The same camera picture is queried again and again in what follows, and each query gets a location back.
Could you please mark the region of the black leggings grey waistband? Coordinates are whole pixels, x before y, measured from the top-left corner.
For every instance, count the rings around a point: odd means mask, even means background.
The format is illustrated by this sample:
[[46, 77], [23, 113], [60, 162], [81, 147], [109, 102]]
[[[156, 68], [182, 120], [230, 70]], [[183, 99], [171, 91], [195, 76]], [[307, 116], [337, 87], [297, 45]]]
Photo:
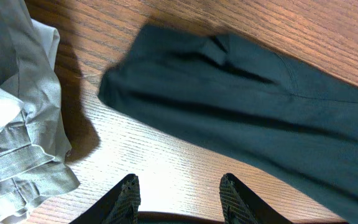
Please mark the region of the black leggings grey waistband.
[[358, 223], [358, 87], [234, 34], [146, 25], [107, 106], [257, 167]]

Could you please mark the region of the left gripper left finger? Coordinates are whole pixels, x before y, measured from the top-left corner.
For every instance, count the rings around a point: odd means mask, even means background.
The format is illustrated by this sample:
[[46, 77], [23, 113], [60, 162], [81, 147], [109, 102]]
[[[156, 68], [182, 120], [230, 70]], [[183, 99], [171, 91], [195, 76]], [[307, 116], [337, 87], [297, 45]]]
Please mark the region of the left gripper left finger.
[[140, 203], [139, 178], [128, 174], [70, 224], [138, 224]]

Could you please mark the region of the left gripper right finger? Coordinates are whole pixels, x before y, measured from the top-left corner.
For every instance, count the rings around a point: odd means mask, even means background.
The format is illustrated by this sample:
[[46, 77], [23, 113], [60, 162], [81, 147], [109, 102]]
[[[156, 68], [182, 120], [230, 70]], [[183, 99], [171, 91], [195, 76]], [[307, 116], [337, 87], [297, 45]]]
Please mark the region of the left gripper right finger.
[[225, 224], [293, 224], [231, 173], [219, 185]]

